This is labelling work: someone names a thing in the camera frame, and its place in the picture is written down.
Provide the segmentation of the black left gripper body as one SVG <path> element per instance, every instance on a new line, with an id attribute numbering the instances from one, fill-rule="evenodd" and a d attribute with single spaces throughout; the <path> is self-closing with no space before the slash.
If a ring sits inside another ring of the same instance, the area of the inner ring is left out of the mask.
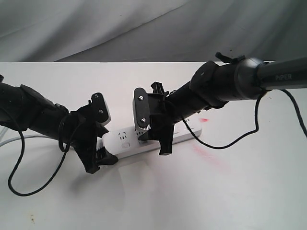
<path id="1" fill-rule="evenodd" d="M 97 138 L 108 130 L 94 120 L 91 103 L 72 111 L 62 118 L 59 125 L 59 148 L 66 153 L 70 147 L 77 152 L 81 162 L 85 154 L 96 157 Z"/>

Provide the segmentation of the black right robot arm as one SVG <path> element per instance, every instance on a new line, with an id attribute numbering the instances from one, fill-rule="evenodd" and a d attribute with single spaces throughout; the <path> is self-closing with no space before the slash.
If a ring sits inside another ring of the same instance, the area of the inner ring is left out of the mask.
<path id="1" fill-rule="evenodd" d="M 208 61 L 180 88 L 166 92 L 154 82 L 152 93 L 136 88 L 133 93 L 133 114 L 140 141 L 160 144 L 160 155 L 172 153 L 174 126 L 201 112 L 220 109 L 230 101 L 260 102 L 269 91 L 289 94 L 291 89 L 307 86 L 307 59 L 266 62 L 245 56 L 230 58 L 216 53 L 222 65 Z"/>

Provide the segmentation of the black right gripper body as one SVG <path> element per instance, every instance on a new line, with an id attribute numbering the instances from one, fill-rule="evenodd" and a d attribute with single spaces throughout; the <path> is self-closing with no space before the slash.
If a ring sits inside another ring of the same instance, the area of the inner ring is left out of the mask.
<path id="1" fill-rule="evenodd" d="M 146 134 L 147 140 L 172 141 L 174 133 L 174 110 L 166 102 L 169 95 L 164 91 L 162 83 L 151 84 L 152 93 L 148 94 L 150 129 Z"/>

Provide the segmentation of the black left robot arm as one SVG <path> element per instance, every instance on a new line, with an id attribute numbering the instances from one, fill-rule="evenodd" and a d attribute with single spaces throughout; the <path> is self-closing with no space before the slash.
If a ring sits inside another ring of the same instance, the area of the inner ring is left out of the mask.
<path id="1" fill-rule="evenodd" d="M 98 138 L 108 133 L 111 120 L 102 93 L 96 92 L 88 104 L 76 111 L 53 103 L 34 89 L 20 85 L 0 84 L 0 124 L 12 130 L 33 130 L 69 144 L 76 151 L 87 173 L 95 173 L 101 165 L 114 165 L 118 158 L 105 147 L 98 147 Z"/>

